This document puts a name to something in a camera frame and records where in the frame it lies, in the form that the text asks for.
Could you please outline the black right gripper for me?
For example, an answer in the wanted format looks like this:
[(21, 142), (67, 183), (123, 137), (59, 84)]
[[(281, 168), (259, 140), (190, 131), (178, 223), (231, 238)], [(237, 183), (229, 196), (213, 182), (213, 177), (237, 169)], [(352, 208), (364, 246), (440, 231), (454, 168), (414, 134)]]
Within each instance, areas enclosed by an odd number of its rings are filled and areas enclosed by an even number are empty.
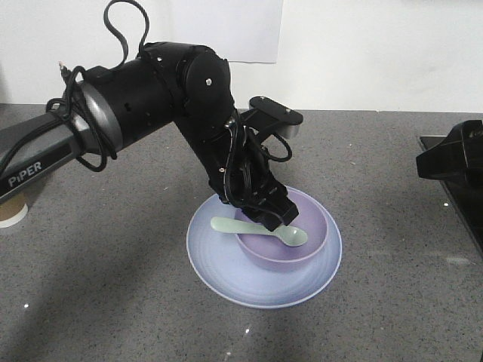
[(482, 120), (455, 125), (437, 145), (416, 157), (420, 178), (448, 182), (482, 181)]

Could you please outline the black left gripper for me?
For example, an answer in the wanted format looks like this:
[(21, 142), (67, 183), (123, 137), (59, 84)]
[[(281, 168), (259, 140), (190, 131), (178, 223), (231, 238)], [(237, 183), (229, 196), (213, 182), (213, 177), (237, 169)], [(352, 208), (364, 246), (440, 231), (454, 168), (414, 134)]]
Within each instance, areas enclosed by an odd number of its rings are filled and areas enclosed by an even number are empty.
[(288, 188), (269, 169), (275, 156), (265, 146), (258, 148), (252, 140), (229, 138), (220, 156), (220, 164), (210, 175), (210, 186), (224, 204), (238, 208), (249, 220), (273, 231), (290, 225), (299, 210), (288, 196)]

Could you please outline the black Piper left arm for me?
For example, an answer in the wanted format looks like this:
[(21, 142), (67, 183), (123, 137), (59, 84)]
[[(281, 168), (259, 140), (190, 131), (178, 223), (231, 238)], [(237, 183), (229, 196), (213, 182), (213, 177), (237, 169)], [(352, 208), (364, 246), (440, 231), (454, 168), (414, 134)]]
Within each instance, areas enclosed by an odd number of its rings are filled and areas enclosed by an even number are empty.
[(269, 169), (268, 137), (285, 141), (303, 118), (267, 97), (235, 108), (226, 60), (202, 45), (158, 42), (114, 69), (62, 69), (66, 89), (43, 115), (1, 131), (1, 199), (6, 201), (71, 160), (109, 159), (167, 124), (176, 124), (225, 204), (268, 230), (298, 214)]

